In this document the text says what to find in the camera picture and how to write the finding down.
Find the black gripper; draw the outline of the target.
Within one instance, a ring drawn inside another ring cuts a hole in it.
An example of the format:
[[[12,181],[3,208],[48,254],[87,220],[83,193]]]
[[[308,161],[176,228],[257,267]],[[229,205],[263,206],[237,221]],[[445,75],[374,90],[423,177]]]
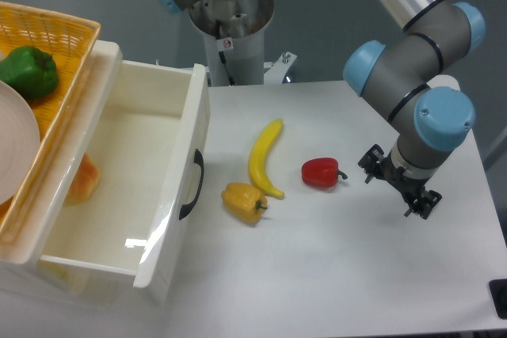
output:
[[[441,201],[442,195],[426,190],[425,180],[407,177],[403,167],[395,168],[391,157],[385,158],[383,154],[382,148],[374,144],[358,161],[359,167],[366,175],[364,183],[368,184],[372,179],[385,180],[401,194],[408,206],[405,217],[415,214],[426,220]]]

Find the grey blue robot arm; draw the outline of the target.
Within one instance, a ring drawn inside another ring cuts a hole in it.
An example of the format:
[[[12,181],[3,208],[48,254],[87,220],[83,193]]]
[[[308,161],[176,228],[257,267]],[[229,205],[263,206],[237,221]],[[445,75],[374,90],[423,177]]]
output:
[[[475,123],[470,99],[429,82],[471,53],[486,34],[482,14],[466,2],[380,0],[405,36],[393,47],[372,40],[347,60],[343,77],[397,132],[391,151],[373,146],[359,160],[368,179],[395,188],[409,214],[430,216],[440,194],[426,183]],[[264,70],[264,31],[273,0],[159,0],[170,13],[187,10],[205,43],[213,85],[257,85]]]

